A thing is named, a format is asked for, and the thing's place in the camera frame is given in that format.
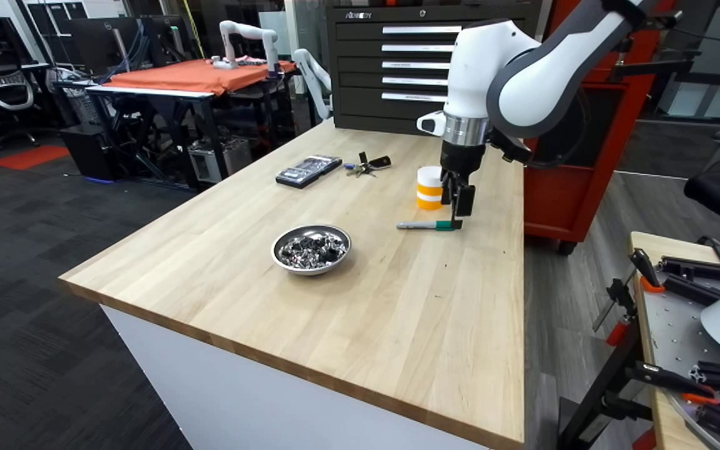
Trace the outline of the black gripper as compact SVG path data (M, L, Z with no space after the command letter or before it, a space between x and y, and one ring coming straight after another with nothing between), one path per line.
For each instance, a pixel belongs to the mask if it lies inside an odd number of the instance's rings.
M476 206L476 186L464 186L471 181L471 176L479 169L486 156L483 146L453 146L446 144L441 150L441 182L443 182L443 206L453 206L453 187L457 187L454 192L454 219L468 219L473 216L473 206Z

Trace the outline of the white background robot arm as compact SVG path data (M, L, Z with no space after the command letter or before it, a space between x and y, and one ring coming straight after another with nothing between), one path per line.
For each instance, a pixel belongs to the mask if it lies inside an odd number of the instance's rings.
M218 25L221 30L221 40L222 40L222 52L209 57L209 65L214 65L218 71L232 71L239 65L263 65L267 74L277 74L277 32L271 29L257 29L257 25L248 25L248 24L234 24L234 20L221 20ZM243 42L257 42L263 47L263 57L239 57L232 39L239 39Z

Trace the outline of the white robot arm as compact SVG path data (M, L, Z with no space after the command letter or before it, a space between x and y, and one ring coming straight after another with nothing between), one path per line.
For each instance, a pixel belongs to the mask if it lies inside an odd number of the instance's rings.
M529 150L527 137L556 131L572 109L582 79L636 30L663 29L654 0L581 0L544 39L512 20L462 29L454 39L448 99L419 115L417 131L443 140L441 182L451 219L473 214L486 147L522 165L558 165L571 150Z

